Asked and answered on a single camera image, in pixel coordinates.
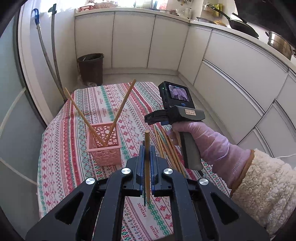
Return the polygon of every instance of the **white cabinet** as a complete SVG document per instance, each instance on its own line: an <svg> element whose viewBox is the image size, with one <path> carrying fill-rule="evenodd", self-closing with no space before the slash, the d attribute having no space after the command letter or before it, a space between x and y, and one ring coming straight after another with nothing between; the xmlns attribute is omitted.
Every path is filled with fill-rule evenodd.
<svg viewBox="0 0 296 241"><path fill-rule="evenodd" d="M289 71L281 92L276 98L296 128L296 76Z"/></svg>
<svg viewBox="0 0 296 241"><path fill-rule="evenodd" d="M244 150L250 149L258 149L267 153L272 157L272 153L267 145L265 139L263 138L260 131L255 127L239 144L238 146Z"/></svg>
<svg viewBox="0 0 296 241"><path fill-rule="evenodd" d="M296 130L290 119L274 102L257 125L274 157L289 156L296 153ZM281 158L292 168L296 166L296 156Z"/></svg>
<svg viewBox="0 0 296 241"><path fill-rule="evenodd" d="M90 53L103 53L103 68L111 68L114 13L80 16L75 20L77 58Z"/></svg>
<svg viewBox="0 0 296 241"><path fill-rule="evenodd" d="M188 27L187 23L156 16L148 68L178 69Z"/></svg>
<svg viewBox="0 0 296 241"><path fill-rule="evenodd" d="M194 87L223 122L235 144L255 127L264 114L239 85L205 60Z"/></svg>
<svg viewBox="0 0 296 241"><path fill-rule="evenodd" d="M205 54L211 34L210 28L189 28L178 71L193 84Z"/></svg>
<svg viewBox="0 0 296 241"><path fill-rule="evenodd" d="M265 111L288 71L267 51L225 32L212 32L205 59L239 83Z"/></svg>
<svg viewBox="0 0 296 241"><path fill-rule="evenodd" d="M112 68L146 68L155 16L116 12L113 30Z"/></svg>

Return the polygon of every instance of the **gloved hand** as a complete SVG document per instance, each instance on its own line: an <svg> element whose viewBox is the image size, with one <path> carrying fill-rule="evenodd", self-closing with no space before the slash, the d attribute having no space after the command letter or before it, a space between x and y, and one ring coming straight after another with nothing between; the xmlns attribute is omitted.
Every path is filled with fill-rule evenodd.
<svg viewBox="0 0 296 241"><path fill-rule="evenodd" d="M250 158L251 151L230 144L225 136L213 131L203 122L184 121L172 124L172 129L167 134L173 143L178 145L174 131L191 133L200 151L200 157L206 163L213 165L213 172L217 173L231 189Z"/></svg>

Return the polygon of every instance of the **trash can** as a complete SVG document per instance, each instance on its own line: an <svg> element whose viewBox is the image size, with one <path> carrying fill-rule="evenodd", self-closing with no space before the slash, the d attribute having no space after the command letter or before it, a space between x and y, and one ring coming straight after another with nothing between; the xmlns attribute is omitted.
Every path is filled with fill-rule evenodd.
<svg viewBox="0 0 296 241"><path fill-rule="evenodd" d="M82 81L85 85L96 83L97 86L103 83L103 58L102 53L92 53L77 59Z"/></svg>

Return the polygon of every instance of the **black wok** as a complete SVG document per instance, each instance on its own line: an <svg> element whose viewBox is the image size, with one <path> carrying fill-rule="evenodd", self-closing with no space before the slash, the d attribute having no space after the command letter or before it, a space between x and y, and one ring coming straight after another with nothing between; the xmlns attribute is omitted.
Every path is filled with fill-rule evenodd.
<svg viewBox="0 0 296 241"><path fill-rule="evenodd" d="M207 5L208 7L214 9L215 11L219 12L220 14L222 14L223 16L225 16L229 22L229 25L232 29L235 29L237 31L240 31L240 32L243 32L245 34L248 34L254 38L258 38L259 35L256 33L256 31L250 26L247 24L246 21L242 20L242 21L239 21L239 20L233 20L233 19L230 19L230 17L228 17L224 12L220 11L219 9L215 8L214 6L212 5Z"/></svg>

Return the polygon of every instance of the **table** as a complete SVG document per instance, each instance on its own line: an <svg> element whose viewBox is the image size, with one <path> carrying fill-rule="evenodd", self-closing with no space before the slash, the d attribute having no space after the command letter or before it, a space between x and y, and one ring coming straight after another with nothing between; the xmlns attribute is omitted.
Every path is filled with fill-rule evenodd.
<svg viewBox="0 0 296 241"><path fill-rule="evenodd" d="M123 83L78 89L72 97L90 123L108 122L114 120L129 86ZM163 105L157 86L136 83L118 119L122 164L98 167L86 152L87 126L68 100L42 136L37 179L40 217L88 177L107 178L125 167L129 158L138 155L145 129L151 131L151 144L159 155L153 126L144 122L147 113L158 109L163 109ZM203 164L205 176L229 195L226 184L212 173L211 166ZM194 180L200 177L198 172L188 169L186 174ZM143 203L143 197L126 197L121 240L156 240L173 233L169 197L152 196L148 206Z"/></svg>

